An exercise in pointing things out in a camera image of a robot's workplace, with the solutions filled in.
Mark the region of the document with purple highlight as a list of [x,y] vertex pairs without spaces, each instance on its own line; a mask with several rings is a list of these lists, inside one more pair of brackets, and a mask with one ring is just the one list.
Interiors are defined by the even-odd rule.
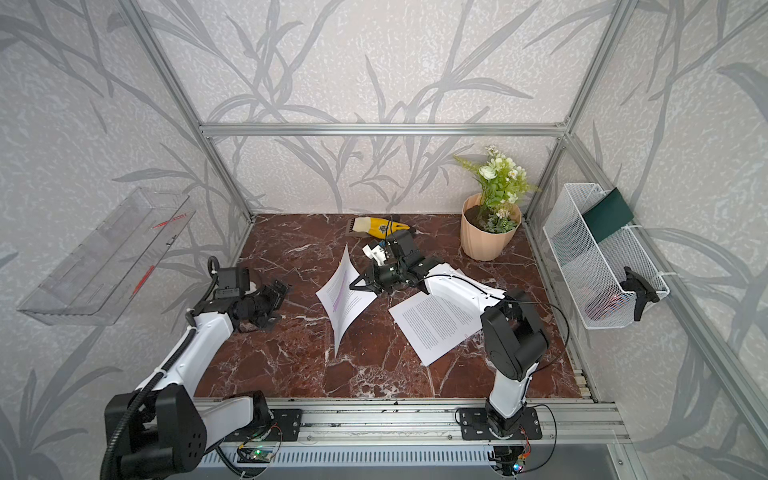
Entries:
[[349,250],[344,252],[338,268],[330,280],[316,292],[330,320],[334,334],[334,355],[340,350],[340,343],[355,319],[377,298],[373,292],[352,290],[350,285],[359,277],[353,266]]

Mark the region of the white printed text document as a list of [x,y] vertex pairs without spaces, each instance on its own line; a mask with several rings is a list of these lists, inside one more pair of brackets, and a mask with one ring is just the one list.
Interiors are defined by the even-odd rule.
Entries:
[[429,366],[481,329],[481,315],[505,296],[446,263],[431,269],[419,292],[391,307],[395,324],[423,366]]

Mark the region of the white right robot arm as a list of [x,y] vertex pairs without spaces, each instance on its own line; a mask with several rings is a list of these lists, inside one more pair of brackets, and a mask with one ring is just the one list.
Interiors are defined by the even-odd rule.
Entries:
[[533,374],[550,346],[543,323],[526,294],[472,280],[437,257],[426,257],[410,232],[397,231],[363,247],[370,265],[350,283],[355,291],[391,294],[417,288],[449,301],[480,323],[484,350],[496,369],[486,399],[493,436],[509,439],[519,431]]

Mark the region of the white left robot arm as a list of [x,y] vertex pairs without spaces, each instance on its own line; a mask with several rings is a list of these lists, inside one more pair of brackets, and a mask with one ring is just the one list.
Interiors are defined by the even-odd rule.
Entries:
[[211,282],[185,313],[188,326],[163,362],[134,391],[114,396],[105,412],[103,479],[166,479],[197,468],[225,438],[247,429],[256,436],[277,427],[264,395],[225,399],[199,410],[193,395],[220,347],[244,326],[269,330],[289,285],[253,286],[248,269],[208,265]]

